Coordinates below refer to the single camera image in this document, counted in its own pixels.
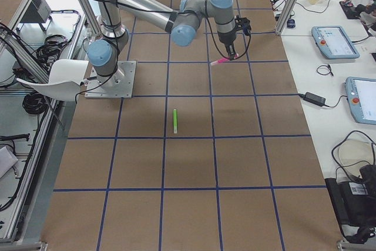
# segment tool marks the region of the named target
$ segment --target power adapter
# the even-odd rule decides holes
[[[318,96],[316,94],[313,94],[311,92],[306,92],[305,94],[298,93],[298,95],[304,101],[315,104],[319,107],[326,106],[325,105],[325,98]]]

